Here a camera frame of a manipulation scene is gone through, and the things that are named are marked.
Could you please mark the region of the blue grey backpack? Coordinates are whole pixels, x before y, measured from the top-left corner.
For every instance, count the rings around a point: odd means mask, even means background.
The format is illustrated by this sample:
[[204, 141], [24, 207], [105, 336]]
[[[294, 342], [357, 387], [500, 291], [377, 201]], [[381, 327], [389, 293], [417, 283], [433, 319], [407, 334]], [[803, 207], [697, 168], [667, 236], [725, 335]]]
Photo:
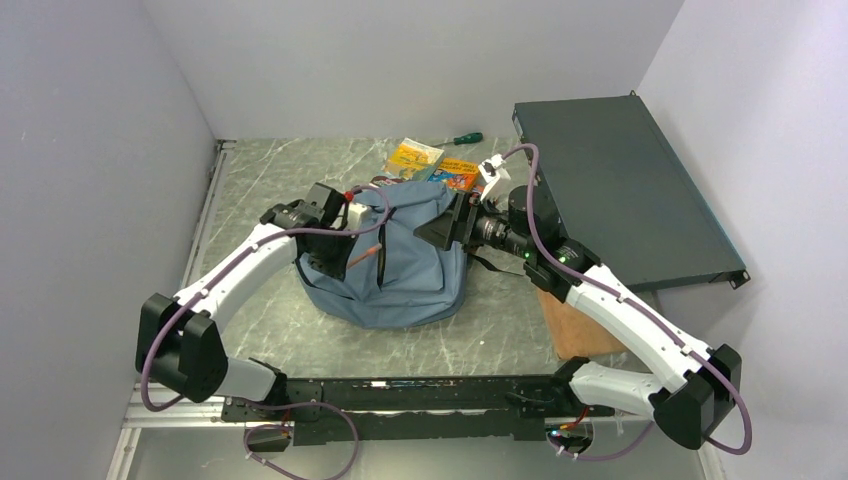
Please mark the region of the blue grey backpack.
[[347, 269], [343, 280], [315, 270], [311, 257], [301, 256], [296, 268], [304, 291], [318, 309], [366, 329], [411, 328], [451, 317], [465, 300], [467, 255], [458, 247], [440, 250], [413, 231], [444, 213], [454, 192], [433, 182], [380, 191], [394, 212], [383, 227], [360, 236], [351, 255], [382, 248]]

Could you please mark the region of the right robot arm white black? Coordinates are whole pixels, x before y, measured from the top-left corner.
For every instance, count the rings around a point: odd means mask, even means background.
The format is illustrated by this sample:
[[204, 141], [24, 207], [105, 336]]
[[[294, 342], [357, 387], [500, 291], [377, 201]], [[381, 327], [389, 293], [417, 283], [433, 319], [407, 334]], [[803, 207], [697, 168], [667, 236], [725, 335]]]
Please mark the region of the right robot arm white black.
[[741, 399], [742, 358], [731, 346], [712, 348], [665, 319], [630, 291], [600, 258], [567, 237], [555, 208], [528, 206], [526, 187], [509, 195], [501, 211], [471, 193], [454, 196], [440, 215], [414, 230], [442, 249], [488, 246], [523, 261], [538, 289], [588, 316], [647, 367], [637, 373], [573, 357], [554, 374], [551, 401], [574, 415], [585, 406], [641, 415], [678, 445], [698, 450], [733, 409], [743, 419], [741, 454], [752, 440]]

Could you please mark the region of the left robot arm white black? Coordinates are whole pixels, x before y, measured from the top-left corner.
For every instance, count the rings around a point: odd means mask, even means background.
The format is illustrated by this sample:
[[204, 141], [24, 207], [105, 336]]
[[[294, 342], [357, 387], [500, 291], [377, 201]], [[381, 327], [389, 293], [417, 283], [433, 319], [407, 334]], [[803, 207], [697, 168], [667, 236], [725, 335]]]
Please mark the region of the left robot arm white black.
[[286, 376], [258, 360], [230, 357], [221, 332], [274, 274], [302, 256], [331, 277], [345, 274], [347, 259], [373, 209], [314, 184], [307, 196], [269, 208], [248, 237], [218, 265], [176, 294], [154, 294], [141, 307], [135, 366], [144, 392], [157, 382], [179, 398], [200, 403], [212, 396], [248, 399], [264, 420], [287, 406]]

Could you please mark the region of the blue yellow children's book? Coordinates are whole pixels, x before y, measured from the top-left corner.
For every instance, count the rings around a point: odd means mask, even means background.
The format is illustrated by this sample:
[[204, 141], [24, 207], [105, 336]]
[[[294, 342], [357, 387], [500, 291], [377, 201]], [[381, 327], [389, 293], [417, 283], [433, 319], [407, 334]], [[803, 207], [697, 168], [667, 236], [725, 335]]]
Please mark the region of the blue yellow children's book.
[[477, 164], [457, 158], [444, 158], [429, 175], [429, 182], [444, 183], [457, 191], [472, 191], [480, 176]]

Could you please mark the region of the yellow small book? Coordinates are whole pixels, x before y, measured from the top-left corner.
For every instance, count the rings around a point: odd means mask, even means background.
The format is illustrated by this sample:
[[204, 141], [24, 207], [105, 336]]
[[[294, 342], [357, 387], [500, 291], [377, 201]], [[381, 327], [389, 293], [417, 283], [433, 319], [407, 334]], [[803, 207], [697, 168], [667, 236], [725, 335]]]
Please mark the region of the yellow small book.
[[434, 167], [443, 157], [444, 150], [404, 138], [391, 153], [383, 167], [390, 177], [411, 180], [416, 174]]

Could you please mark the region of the brown wooden board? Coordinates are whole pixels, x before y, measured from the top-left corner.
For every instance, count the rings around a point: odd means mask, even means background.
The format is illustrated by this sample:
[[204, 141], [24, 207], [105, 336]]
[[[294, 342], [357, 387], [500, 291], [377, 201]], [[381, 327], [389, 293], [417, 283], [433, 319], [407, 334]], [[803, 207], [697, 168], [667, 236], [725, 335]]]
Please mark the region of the brown wooden board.
[[622, 342], [588, 315], [559, 302], [552, 294], [536, 290], [554, 351], [560, 360], [594, 357], [627, 350]]

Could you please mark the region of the dark rack server box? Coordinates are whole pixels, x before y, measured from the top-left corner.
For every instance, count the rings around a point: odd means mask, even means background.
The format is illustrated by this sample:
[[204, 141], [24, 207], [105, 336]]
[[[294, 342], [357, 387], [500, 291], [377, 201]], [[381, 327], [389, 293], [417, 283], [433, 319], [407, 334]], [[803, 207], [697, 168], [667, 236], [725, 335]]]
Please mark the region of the dark rack server box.
[[515, 105], [519, 138], [537, 146], [538, 175], [566, 234], [632, 291], [751, 276], [732, 241], [636, 94]]

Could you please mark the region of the green handled screwdriver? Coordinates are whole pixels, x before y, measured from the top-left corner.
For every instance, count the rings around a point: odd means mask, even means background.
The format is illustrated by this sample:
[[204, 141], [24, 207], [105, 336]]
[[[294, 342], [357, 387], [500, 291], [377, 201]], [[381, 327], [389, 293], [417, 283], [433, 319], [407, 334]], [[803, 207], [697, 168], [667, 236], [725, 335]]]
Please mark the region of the green handled screwdriver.
[[472, 132], [465, 135], [453, 137], [451, 140], [434, 145], [434, 148], [441, 148], [448, 145], [471, 145], [482, 142], [484, 135], [481, 132]]

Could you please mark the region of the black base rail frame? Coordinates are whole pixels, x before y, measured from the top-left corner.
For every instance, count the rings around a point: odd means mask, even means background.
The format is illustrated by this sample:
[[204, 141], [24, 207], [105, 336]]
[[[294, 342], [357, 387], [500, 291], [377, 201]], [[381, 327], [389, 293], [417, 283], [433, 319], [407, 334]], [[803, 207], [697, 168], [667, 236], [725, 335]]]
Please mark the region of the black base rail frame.
[[133, 426], [279, 427], [296, 445], [331, 441], [511, 437], [540, 440], [595, 418], [634, 415], [695, 450], [706, 439], [714, 402], [707, 383], [687, 373], [678, 390], [644, 372], [579, 359], [553, 374], [284, 378], [267, 402], [211, 394], [146, 413], [131, 398]]

